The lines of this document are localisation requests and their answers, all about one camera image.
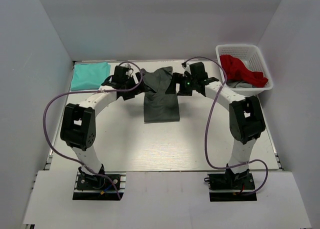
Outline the dark grey t shirt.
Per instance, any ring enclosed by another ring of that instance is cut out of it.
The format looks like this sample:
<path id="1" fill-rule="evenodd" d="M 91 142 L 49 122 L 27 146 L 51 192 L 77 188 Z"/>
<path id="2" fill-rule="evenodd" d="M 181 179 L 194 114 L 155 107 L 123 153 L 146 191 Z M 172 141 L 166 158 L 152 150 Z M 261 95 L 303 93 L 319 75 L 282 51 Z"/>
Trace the dark grey t shirt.
<path id="1" fill-rule="evenodd" d="M 154 72 L 143 70 L 143 114 L 146 124 L 178 122 L 180 120 L 177 94 L 175 92 L 166 94 L 172 78 L 172 66 L 162 67 Z"/>

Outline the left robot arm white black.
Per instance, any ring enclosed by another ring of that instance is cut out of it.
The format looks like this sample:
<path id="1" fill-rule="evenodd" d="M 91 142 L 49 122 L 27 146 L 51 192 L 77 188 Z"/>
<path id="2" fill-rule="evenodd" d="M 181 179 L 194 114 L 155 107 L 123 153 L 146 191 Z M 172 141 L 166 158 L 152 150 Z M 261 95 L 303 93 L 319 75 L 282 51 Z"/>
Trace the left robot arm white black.
<path id="1" fill-rule="evenodd" d="M 144 91 L 142 70 L 135 75 L 131 71 L 121 64 L 115 66 L 113 75 L 108 76 L 87 99 L 78 104 L 69 103 L 64 108 L 60 138 L 73 150 L 81 164 L 80 172 L 89 175 L 88 182 L 96 189 L 106 182 L 104 165 L 94 147 L 96 117 L 120 97 L 132 99 Z"/>

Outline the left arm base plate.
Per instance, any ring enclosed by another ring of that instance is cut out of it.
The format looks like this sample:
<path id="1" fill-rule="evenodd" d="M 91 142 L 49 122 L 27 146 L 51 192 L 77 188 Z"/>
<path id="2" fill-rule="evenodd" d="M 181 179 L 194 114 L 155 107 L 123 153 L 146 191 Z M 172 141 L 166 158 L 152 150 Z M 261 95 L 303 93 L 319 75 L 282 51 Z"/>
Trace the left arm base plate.
<path id="1" fill-rule="evenodd" d="M 125 172 L 111 172 L 107 176 L 113 181 L 120 198 L 123 197 L 126 185 Z M 112 183 L 102 178 L 94 181 L 88 176 L 77 173 L 73 196 L 74 201 L 119 201 L 118 194 Z"/>

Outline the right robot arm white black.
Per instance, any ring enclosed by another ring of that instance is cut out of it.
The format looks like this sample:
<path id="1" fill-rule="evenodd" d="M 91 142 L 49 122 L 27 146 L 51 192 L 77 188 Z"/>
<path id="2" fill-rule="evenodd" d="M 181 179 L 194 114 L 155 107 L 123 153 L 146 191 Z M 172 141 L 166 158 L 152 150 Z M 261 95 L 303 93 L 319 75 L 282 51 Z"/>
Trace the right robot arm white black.
<path id="1" fill-rule="evenodd" d="M 266 129 L 262 108 L 254 95 L 241 95 L 220 82 L 209 77 L 202 62 L 182 63 L 184 73 L 174 72 L 167 94 L 176 92 L 179 96 L 191 96 L 193 91 L 212 99 L 223 106 L 229 115 L 229 130 L 234 138 L 230 159 L 226 164 L 226 184 L 236 189 L 249 174 L 249 161 L 253 146 Z"/>

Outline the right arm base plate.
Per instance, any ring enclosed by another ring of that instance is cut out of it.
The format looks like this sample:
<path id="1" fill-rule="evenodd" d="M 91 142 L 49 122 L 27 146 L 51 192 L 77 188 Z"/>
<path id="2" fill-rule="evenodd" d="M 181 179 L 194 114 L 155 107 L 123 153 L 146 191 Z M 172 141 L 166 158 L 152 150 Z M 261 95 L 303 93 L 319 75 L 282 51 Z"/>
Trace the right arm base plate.
<path id="1" fill-rule="evenodd" d="M 256 193 L 247 195 L 256 189 L 251 173 L 249 173 L 246 178 L 242 178 L 234 184 L 226 178 L 224 173 L 208 174 L 203 180 L 208 185 L 210 202 L 257 201 Z"/>

